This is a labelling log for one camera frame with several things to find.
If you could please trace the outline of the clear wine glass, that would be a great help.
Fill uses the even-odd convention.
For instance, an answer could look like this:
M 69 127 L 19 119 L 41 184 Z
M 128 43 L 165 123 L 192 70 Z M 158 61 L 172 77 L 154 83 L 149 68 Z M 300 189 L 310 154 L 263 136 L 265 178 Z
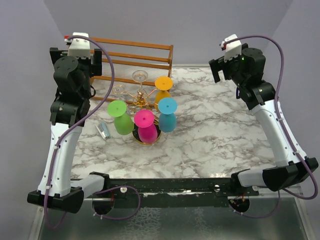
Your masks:
M 148 73 L 144 70 L 136 70 L 132 73 L 132 80 L 139 84 L 139 92 L 143 92 L 143 83 L 148 79 Z
M 125 94 L 126 90 L 125 87 L 121 84 L 115 85 L 112 88 L 112 94 L 118 99 L 124 101 L 126 99 Z

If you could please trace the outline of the green plastic goblet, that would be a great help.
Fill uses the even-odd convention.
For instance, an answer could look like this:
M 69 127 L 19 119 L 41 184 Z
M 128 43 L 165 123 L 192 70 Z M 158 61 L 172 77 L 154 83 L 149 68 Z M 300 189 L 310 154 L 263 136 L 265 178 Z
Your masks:
M 107 113 L 114 118 L 114 126 L 120 135 L 128 135 L 134 130 L 131 115 L 127 113 L 127 105 L 122 100 L 109 103 Z

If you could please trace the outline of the orange plastic goblet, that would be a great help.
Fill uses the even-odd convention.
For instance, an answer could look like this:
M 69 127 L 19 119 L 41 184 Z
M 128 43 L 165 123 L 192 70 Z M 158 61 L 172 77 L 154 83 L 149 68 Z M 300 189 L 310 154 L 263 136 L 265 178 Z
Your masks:
M 154 103 L 158 105 L 163 98 L 170 98 L 171 94 L 169 90 L 173 86 L 173 80 L 168 76 L 161 76 L 155 80 L 155 87 L 158 89 L 158 93 L 155 96 Z

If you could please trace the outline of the pink plastic goblet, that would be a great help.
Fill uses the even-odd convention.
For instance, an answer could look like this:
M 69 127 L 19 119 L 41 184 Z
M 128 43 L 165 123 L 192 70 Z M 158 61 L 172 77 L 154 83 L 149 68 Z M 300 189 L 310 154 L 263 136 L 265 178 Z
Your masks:
M 154 125 L 154 114 L 148 109 L 141 109 L 135 114 L 133 119 L 138 127 L 140 140 L 145 144 L 153 144 L 158 137 L 158 132 Z

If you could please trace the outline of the blue plastic goblet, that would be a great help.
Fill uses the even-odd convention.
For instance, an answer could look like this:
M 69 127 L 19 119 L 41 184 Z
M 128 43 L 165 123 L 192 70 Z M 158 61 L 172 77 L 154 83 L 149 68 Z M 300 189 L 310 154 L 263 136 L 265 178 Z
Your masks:
M 175 112 L 177 108 L 178 104 L 172 97 L 165 97 L 159 101 L 158 126 L 162 132 L 170 133 L 176 128 L 177 118 Z

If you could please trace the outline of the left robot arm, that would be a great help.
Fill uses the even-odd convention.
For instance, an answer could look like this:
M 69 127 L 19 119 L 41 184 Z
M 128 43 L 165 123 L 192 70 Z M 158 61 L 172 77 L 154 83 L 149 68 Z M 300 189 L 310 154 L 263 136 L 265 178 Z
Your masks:
M 89 175 L 78 184 L 71 183 L 71 168 L 76 145 L 90 109 L 90 79 L 102 75 L 102 51 L 87 56 L 69 56 L 50 48 L 57 85 L 50 107 L 51 136 L 45 170 L 36 190 L 27 195 L 30 204 L 67 213 L 77 213 L 85 198 L 95 193 L 106 197 L 111 186 L 102 174 Z

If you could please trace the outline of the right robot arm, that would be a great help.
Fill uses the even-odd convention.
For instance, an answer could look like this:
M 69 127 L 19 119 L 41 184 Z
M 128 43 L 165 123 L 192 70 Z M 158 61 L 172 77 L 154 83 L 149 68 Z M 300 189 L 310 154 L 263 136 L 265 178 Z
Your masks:
M 255 115 L 271 146 L 276 166 L 266 169 L 249 169 L 232 174 L 235 180 L 229 189 L 240 196 L 248 187 L 265 187 L 271 191 L 283 190 L 301 183 L 309 172 L 314 172 L 319 163 L 315 157 L 308 157 L 297 143 L 275 101 L 276 90 L 263 80 L 266 58 L 257 48 L 250 48 L 240 41 L 222 47 L 224 56 L 209 61 L 214 81 L 220 81 L 219 72 L 226 80 L 236 85 L 236 97 L 242 99 Z

